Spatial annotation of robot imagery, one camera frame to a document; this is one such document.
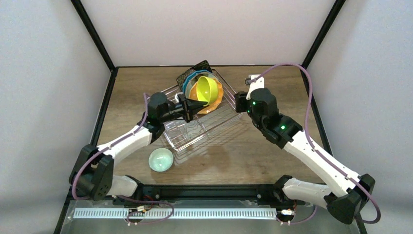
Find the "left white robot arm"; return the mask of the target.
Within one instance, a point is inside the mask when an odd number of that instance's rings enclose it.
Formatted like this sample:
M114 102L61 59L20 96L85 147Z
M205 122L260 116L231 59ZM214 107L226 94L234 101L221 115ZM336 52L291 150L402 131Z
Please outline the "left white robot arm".
M145 111L142 119L118 138L99 145L85 145L79 153L69 177L72 197L76 200L101 200L106 196L140 198L139 182L131 176L113 174L115 166L137 150L154 143L164 132L164 124L174 120L191 122L208 106L178 94L178 103L157 92L144 94Z

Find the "yellow-green small bowl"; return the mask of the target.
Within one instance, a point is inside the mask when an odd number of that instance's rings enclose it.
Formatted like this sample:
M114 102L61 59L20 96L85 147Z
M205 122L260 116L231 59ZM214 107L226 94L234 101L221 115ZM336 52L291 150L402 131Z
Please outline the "yellow-green small bowl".
M218 98L218 84L213 78L206 76L199 77L196 87L196 96L198 101L212 104Z

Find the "metal wire dish rack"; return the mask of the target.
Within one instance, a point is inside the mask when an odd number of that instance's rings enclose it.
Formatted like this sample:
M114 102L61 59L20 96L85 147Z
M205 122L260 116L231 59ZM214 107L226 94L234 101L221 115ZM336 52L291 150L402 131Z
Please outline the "metal wire dish rack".
M221 83L224 92L218 107L210 114L197 114L189 123L175 120L164 124L163 137L175 151L181 151L206 137L211 137L242 116L235 111L235 90L216 69L213 68L212 72Z

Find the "light blue floral plate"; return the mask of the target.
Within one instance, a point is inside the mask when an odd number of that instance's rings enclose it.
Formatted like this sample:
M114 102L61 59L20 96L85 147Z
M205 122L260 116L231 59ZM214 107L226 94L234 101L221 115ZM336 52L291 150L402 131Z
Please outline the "light blue floral plate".
M208 78L216 78L213 73L211 73L211 74L206 73L206 74L198 74L198 75L196 75L195 78L193 78L193 79L189 82L189 84L188 84L188 86L187 86L186 96L189 96L189 93L190 93L191 88L192 88L192 87L194 86L194 84L198 81L198 79L199 79L200 77L202 77L202 76L205 76L205 77L208 77Z

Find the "black floral square plate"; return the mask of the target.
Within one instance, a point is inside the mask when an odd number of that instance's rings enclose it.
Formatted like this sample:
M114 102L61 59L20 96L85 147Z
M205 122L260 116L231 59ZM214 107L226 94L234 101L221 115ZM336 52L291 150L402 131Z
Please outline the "black floral square plate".
M209 62L207 60L203 60L203 61L193 65L192 67L190 67L189 69L184 71L181 75L179 75L176 78L177 85L178 85L181 92L185 91L186 82L187 82L188 77L190 75L194 74L195 72L198 72L198 71L201 71L201 72L202 71L208 71L208 72L212 73L212 69L210 67Z

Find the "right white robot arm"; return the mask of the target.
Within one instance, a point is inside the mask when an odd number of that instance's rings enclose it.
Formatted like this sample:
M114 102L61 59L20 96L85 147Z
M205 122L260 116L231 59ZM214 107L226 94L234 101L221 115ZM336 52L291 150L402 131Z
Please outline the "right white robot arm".
M295 156L323 181L316 184L284 175L274 185L276 194L312 203L351 224L372 199L375 179L359 175L317 145L299 123L279 112L276 97L267 88L238 92L234 98L236 112L246 112L266 140Z

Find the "orange plate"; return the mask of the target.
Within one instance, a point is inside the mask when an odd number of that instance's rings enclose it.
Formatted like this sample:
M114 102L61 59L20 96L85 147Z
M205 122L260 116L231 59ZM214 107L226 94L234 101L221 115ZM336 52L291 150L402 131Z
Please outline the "orange plate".
M212 104L210 104L206 108L199 111L198 114L200 114L200 115L206 115L206 114L209 114L209 113L215 111L218 108L218 106L220 105L220 103L222 102L223 95L224 95L223 86L216 78L213 78L213 79L216 80L216 82L218 84L218 88L219 88L218 98L216 99L215 102L213 102ZM196 96L196 87L197 87L197 82L191 88L190 93L189 93L189 98L192 99L192 100L198 100L197 96Z

